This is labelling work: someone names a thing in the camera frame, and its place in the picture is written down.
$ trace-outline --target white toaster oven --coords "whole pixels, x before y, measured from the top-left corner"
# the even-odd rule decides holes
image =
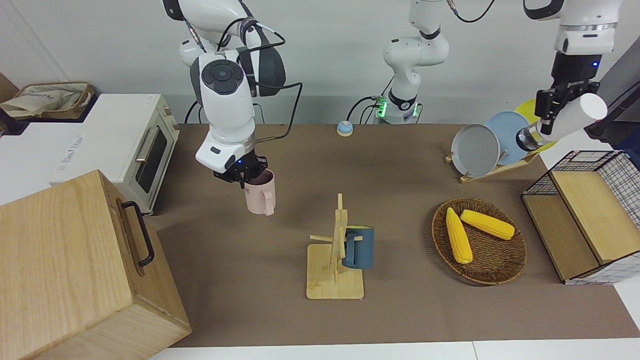
[[[99,169],[142,212],[153,212],[179,134],[163,96],[103,94],[75,132],[49,183]]]

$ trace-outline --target corn cob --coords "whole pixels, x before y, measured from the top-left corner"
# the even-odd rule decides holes
[[[482,230],[503,240],[510,240],[516,231],[515,228],[507,222],[472,210],[462,211],[460,219],[478,230]]]
[[[447,208],[447,233],[449,234],[449,243],[453,250],[453,257],[460,264],[468,264],[473,259],[469,238],[465,228],[462,226],[460,218],[452,208]]]

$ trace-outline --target round woven tray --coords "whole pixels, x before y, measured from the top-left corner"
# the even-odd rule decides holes
[[[447,208],[453,208],[458,215],[464,209],[489,215],[513,225],[516,232],[512,239],[502,240],[463,222],[474,259],[469,264],[459,264],[449,243]],[[447,265],[468,280],[480,284],[496,285],[513,280],[522,273],[527,262],[527,247],[518,226],[502,210],[483,200],[459,197],[440,205],[433,216],[431,232],[436,249]]]

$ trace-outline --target oven window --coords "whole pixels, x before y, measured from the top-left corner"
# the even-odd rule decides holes
[[[136,174],[136,181],[145,193],[149,193],[149,191],[151,191],[151,185],[156,178],[158,167],[162,161],[162,155],[166,149],[166,137],[160,127],[156,127],[158,127],[159,130],[156,141],[151,148],[147,161],[140,164],[140,167],[138,167],[138,173]]]

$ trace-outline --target mug handle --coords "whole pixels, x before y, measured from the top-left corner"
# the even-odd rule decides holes
[[[271,192],[263,192],[264,194],[264,214],[267,216],[273,215],[273,208],[275,208],[275,203],[273,201],[273,193]]]
[[[347,241],[344,244],[344,247],[346,248],[346,257],[344,258],[344,260],[346,261],[348,267],[356,265],[355,237],[356,234],[347,234]]]

